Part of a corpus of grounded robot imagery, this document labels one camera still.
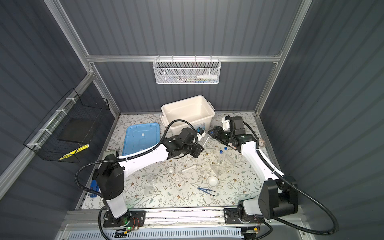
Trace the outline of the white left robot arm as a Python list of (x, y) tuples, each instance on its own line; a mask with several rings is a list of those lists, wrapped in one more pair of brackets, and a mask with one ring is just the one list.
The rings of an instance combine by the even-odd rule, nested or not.
[(116, 163), (102, 163), (94, 171), (93, 180), (99, 186), (99, 192), (108, 210), (115, 219), (129, 214), (123, 197), (124, 181), (133, 173), (155, 164), (179, 156), (190, 155), (198, 158), (204, 150), (199, 141), (206, 136), (202, 128), (193, 130), (184, 128), (177, 136), (160, 140), (158, 146), (138, 152), (133, 159), (126, 156)]

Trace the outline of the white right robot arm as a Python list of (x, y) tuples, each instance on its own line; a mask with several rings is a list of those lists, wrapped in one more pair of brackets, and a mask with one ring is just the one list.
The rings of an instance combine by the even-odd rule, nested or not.
[(215, 126), (208, 135), (221, 144), (238, 151), (252, 166), (262, 182), (257, 198), (241, 201), (240, 218), (261, 216), (267, 220), (293, 215), (298, 212), (298, 191), (285, 184), (285, 177), (260, 149), (260, 138), (241, 117), (225, 116), (222, 126)]

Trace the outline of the small white porcelain dish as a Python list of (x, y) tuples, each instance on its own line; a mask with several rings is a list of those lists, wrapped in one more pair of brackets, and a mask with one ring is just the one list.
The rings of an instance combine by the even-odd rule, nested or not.
[(170, 174), (170, 175), (174, 174), (175, 173), (175, 168), (174, 167), (169, 167), (167, 169), (167, 173)]

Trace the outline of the white plastic storage box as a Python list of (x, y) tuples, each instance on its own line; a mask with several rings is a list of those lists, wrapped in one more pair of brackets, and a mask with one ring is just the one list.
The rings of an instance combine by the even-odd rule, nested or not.
[(195, 96), (177, 102), (169, 103), (161, 107), (163, 115), (161, 121), (167, 127), (174, 120), (185, 120), (195, 129), (208, 130), (215, 109), (204, 96)]

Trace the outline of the small glass beaker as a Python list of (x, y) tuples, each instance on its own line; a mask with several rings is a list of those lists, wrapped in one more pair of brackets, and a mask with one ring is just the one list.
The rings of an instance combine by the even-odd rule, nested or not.
[(147, 182), (151, 186), (154, 186), (157, 183), (157, 179), (156, 179), (156, 177), (153, 174), (148, 174), (147, 175)]

